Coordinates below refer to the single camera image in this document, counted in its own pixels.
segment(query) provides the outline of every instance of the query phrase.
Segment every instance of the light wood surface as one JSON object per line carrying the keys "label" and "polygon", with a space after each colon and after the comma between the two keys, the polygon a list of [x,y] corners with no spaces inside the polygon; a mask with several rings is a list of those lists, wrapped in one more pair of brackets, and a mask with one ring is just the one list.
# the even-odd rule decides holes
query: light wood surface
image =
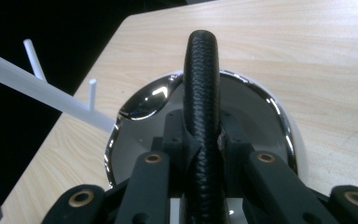
{"label": "light wood surface", "polygon": [[[358,1],[215,1],[127,18],[76,98],[98,79],[96,108],[115,117],[137,90],[183,68],[186,42],[206,29],[220,66],[277,95],[302,134],[308,185],[329,194],[358,186]],[[107,189],[103,153],[109,133],[62,115],[3,204],[2,223],[38,223],[69,188]]]}

